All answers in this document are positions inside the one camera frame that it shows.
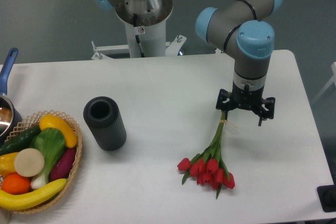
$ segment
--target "tulip bouquet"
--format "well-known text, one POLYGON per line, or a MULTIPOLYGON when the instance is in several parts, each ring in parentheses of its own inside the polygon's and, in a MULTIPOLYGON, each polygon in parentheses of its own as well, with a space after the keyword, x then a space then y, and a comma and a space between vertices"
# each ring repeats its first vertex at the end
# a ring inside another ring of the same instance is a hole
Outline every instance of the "tulip bouquet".
POLYGON ((235 187, 235 180, 226 168, 220 147, 225 123, 224 118, 225 112, 222 112, 216 134, 204 152, 196 154, 191 160, 184 158, 177 165, 178 170, 185 172, 182 185, 189 177, 196 178, 198 185, 204 186, 209 183, 217 191, 216 199, 221 192, 222 185, 230 189, 235 187))

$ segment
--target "yellow squash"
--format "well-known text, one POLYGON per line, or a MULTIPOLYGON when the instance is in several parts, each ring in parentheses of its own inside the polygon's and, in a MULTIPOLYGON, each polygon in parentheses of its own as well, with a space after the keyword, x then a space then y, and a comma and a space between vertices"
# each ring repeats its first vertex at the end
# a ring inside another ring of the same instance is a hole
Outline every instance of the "yellow squash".
POLYGON ((0 176, 6 177, 11 173, 15 173, 14 159, 18 152, 13 152, 0 156, 0 176))
POLYGON ((77 145, 77 136, 74 130, 62 118, 51 114, 45 115, 41 118, 39 126, 41 130, 46 128, 56 128, 60 130, 65 138, 66 147, 74 148, 77 145))
POLYGON ((66 178, 60 178, 40 189, 21 195, 12 195, 0 190, 0 207, 14 211, 35 207, 62 191, 66 183, 66 178))

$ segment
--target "banana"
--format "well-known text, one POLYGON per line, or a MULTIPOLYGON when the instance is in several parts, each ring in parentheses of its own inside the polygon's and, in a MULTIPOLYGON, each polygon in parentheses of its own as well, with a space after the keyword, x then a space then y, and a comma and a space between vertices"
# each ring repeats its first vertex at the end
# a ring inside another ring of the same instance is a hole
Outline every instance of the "banana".
POLYGON ((40 189, 21 195, 12 195, 0 190, 0 207, 8 210, 24 210, 35 207, 58 194, 66 184, 67 179, 60 178, 40 189))

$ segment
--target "saucepan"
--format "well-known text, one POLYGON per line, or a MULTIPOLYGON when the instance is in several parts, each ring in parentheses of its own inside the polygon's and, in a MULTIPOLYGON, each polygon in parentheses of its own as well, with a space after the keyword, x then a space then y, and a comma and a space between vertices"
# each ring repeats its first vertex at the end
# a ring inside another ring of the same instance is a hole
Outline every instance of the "saucepan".
POLYGON ((9 51, 0 72, 0 145, 5 142, 14 126, 22 120, 21 115, 7 97, 8 77, 18 53, 17 48, 9 51))

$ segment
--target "basket rim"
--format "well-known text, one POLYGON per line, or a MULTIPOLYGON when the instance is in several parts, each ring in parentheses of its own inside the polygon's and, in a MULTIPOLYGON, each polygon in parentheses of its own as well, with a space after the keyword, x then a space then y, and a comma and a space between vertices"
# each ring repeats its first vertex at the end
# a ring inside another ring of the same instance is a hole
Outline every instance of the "basket rim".
POLYGON ((27 116, 27 118, 23 119, 21 122, 19 122, 17 124, 17 126, 15 126, 13 128, 13 130, 10 132, 9 136, 7 137, 7 139, 5 141, 6 142, 10 141, 12 137, 19 134, 21 131, 37 125, 39 120, 42 118, 42 116, 47 115, 47 114, 53 114, 53 115, 56 115, 56 116, 64 119, 71 126, 71 128, 74 130, 75 134, 77 135, 78 143, 77 143, 77 146, 76 146, 75 161, 72 165, 72 169, 71 169, 70 174, 67 178, 68 180, 67 180, 67 183, 66 183, 64 189, 56 197, 54 196, 54 198, 52 200, 48 201, 47 203, 41 203, 41 204, 39 204, 35 207, 32 207, 32 208, 23 209, 23 210, 14 210, 14 211, 9 210, 12 213, 34 214, 34 213, 46 210, 47 208, 50 208, 51 206, 56 204, 64 196, 64 194, 67 192, 67 190, 71 186, 71 184, 72 184, 72 182, 73 182, 73 180, 74 180, 74 178, 77 174, 77 170, 79 168, 79 163, 81 161, 82 149, 83 149, 82 132, 81 132, 81 129, 79 127, 79 124, 75 121, 75 119, 72 118, 71 116, 67 115, 65 112, 59 112, 59 111, 51 110, 51 111, 39 111, 39 112, 34 113, 33 115, 29 115, 29 116, 27 116))

